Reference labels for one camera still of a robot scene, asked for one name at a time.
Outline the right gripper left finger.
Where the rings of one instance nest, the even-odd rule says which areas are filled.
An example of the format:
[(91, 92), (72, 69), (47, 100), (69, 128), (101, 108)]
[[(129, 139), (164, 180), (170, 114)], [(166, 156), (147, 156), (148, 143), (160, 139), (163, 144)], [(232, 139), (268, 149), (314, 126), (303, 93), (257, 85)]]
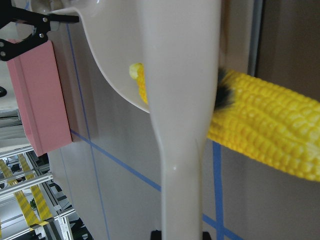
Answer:
[(150, 233), (150, 240), (162, 240), (162, 232), (160, 230), (153, 230)]

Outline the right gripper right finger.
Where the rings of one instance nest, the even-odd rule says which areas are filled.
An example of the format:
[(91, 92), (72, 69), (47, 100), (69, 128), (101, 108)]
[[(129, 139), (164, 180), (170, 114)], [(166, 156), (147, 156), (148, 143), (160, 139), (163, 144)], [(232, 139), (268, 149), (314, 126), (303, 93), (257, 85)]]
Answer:
[(207, 231), (202, 232), (202, 240), (211, 240), (211, 235)]

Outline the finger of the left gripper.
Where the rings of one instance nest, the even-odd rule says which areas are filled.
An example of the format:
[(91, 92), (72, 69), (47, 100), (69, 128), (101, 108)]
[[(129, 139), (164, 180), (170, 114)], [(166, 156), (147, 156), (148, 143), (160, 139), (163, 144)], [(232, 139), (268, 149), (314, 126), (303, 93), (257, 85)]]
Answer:
[(48, 32), (57, 31), (57, 23), (48, 23), (44, 26), (33, 26), (31, 34), (19, 42), (0, 39), (0, 60), (7, 62), (18, 57), (49, 40)]
[(10, 22), (38, 27), (49, 22), (78, 23), (79, 21), (80, 18), (75, 15), (41, 14), (11, 4), (0, 5), (0, 28), (5, 27)]

